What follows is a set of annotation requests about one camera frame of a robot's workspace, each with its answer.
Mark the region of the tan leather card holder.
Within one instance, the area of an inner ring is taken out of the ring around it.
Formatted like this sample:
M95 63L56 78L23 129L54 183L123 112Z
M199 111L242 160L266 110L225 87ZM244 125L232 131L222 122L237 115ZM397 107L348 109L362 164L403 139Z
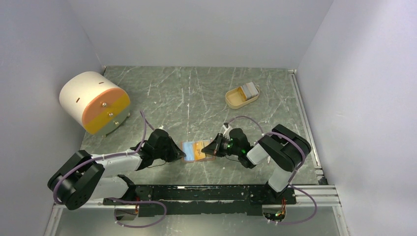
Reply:
M185 153L182 161L185 163L205 162L215 160L215 156L202 152L202 149L212 142L210 140L181 142L180 149Z

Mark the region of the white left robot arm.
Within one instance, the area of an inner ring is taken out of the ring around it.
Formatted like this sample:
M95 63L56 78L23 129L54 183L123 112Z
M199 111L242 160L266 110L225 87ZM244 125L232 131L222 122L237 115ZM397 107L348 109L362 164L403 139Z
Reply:
M118 199L128 205L139 197L135 183L125 172L145 169L157 159L170 163L185 156L165 130L155 129L148 139L122 152L101 155L85 150L75 152L48 180L47 186L56 203L68 210L101 198Z

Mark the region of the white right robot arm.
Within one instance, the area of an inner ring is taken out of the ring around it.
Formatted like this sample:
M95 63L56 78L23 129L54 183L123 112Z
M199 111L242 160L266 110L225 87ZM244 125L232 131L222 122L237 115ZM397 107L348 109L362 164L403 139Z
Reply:
M275 169L266 183L266 199L276 204L284 197L298 169L312 151L306 139L279 124L251 145L240 128L227 128L202 148L202 152L216 157L235 155L242 166L252 169L263 160L270 158Z

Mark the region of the stack of credit cards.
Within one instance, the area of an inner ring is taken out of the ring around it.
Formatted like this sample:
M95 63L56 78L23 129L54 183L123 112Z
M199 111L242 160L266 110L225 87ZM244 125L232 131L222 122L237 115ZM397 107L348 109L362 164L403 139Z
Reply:
M238 87L238 93L243 101L250 100L259 95L259 90L253 82L246 83Z

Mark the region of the beige oval tray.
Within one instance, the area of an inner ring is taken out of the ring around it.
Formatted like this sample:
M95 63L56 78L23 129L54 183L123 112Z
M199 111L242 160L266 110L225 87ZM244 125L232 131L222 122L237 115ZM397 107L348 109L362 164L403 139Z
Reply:
M225 94L225 102L231 109L239 109L243 106L246 106L249 103L256 101L259 97L260 93L254 96L251 99L244 100L244 97L238 91L238 88L234 88Z

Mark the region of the white cylindrical drawer unit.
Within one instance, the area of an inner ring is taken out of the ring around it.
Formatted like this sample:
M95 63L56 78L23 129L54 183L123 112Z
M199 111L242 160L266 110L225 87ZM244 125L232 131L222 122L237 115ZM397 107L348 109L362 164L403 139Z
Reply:
M127 92L95 71L83 72L61 89L59 102L87 133L106 137L129 116Z

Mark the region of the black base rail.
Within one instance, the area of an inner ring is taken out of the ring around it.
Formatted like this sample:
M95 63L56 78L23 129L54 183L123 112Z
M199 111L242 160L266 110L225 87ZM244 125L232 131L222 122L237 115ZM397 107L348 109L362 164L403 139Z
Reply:
M105 205L134 206L138 217L157 215L235 214L262 216L263 207L294 205L295 191L275 192L267 184L166 185L134 184L127 177L127 191L102 196Z

